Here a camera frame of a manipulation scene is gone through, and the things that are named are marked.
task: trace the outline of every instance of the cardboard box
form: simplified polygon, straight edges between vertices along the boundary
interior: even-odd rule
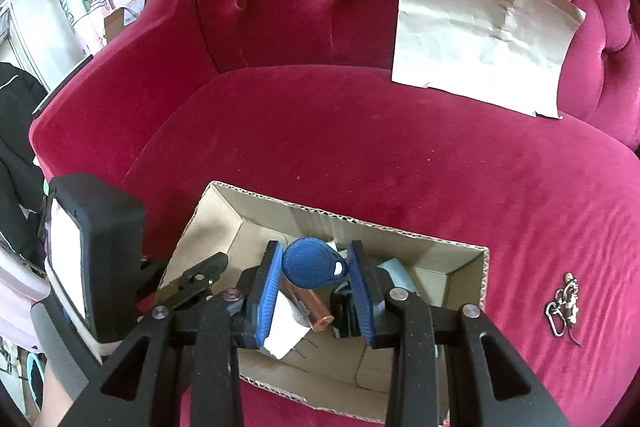
[[[161,282],[158,299],[170,295],[183,271],[222,251],[228,269],[214,293],[235,286],[243,269],[257,266],[270,240],[284,247],[299,237],[335,240],[338,249],[359,239],[376,261],[397,257],[427,302],[457,310],[462,304],[484,307],[488,275],[487,248],[443,241],[382,227],[325,210],[248,192],[220,182],[205,190]],[[330,289],[320,292],[326,299]],[[391,349],[372,350],[363,338],[334,339],[332,332],[311,331],[319,348],[298,344],[307,359],[290,352],[275,360],[258,351],[239,349],[244,380],[273,393],[341,415],[382,423],[391,373]],[[438,357],[440,420],[448,414],[446,367]]]
[[[136,21],[135,14],[142,12],[146,0],[133,0],[125,6],[116,8],[104,18],[104,34],[107,37],[107,44],[111,42],[123,29]]]

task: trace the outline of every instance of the metal keychain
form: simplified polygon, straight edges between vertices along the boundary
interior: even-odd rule
[[[564,274],[564,288],[558,288],[554,299],[548,302],[545,307],[545,315],[551,326],[551,332],[555,337],[562,337],[566,332],[574,344],[582,347],[582,344],[575,340],[571,328],[578,321],[578,280],[571,272]],[[562,327],[558,330],[554,315],[558,315],[562,321]]]

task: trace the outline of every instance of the metal screw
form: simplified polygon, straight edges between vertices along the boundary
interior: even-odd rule
[[[409,298],[409,292],[404,288],[391,288],[389,296],[394,301],[406,301]]]
[[[151,316],[156,320],[161,321],[169,316],[169,308],[166,306],[156,306],[151,310]]]
[[[469,317],[470,319],[476,319],[480,316],[480,308],[475,304],[465,304],[462,306],[462,312],[465,314],[465,317]]]
[[[242,298],[242,291],[238,288],[226,288],[222,291],[222,298],[226,302],[236,302]]]

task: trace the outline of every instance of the screen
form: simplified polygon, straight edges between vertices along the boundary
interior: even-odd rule
[[[49,262],[58,282],[81,317],[86,318],[82,294],[81,231],[76,222],[60,206],[51,202]]]

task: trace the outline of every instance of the red velvet sofa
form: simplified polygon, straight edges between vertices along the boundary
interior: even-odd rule
[[[31,142],[47,176],[91,171],[139,197],[151,258],[172,254],[211,180],[486,245],[486,311],[572,425],[602,425],[625,391],[607,424],[626,425],[640,396],[640,10],[571,1],[587,17],[561,121],[391,83],[398,0],[148,0]],[[543,314],[566,271],[582,349]],[[359,423],[243,393],[247,425]]]

